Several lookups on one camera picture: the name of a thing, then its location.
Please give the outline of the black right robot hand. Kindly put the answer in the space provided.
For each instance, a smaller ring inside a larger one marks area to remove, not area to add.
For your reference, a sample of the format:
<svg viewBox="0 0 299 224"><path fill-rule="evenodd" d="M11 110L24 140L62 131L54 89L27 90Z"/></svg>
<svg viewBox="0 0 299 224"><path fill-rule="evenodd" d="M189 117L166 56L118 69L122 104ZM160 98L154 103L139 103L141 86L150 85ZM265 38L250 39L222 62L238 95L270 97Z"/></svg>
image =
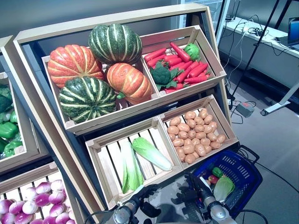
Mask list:
<svg viewBox="0 0 299 224"><path fill-rule="evenodd" d="M195 203L200 209L203 209L205 206L200 197L199 188L194 183L196 176L192 173L185 173L184 178L184 184L178 185L178 191L175 197L171 198L171 201L174 204Z"/></svg>

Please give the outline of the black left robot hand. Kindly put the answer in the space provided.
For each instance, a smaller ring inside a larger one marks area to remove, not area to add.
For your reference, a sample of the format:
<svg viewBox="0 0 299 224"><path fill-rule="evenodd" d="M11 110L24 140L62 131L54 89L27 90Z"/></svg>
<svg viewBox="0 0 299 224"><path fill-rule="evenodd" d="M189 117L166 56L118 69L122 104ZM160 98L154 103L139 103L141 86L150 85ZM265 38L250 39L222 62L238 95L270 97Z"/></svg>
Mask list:
<svg viewBox="0 0 299 224"><path fill-rule="evenodd" d="M147 215L148 217L155 218L161 214L161 210L155 208L152 204L149 202L145 202L144 199L148 198L149 196L154 195L154 193L157 191L158 185L157 184L151 184L146 187L142 187L141 190L136 193L136 197L139 201L139 208L141 211Z"/></svg>

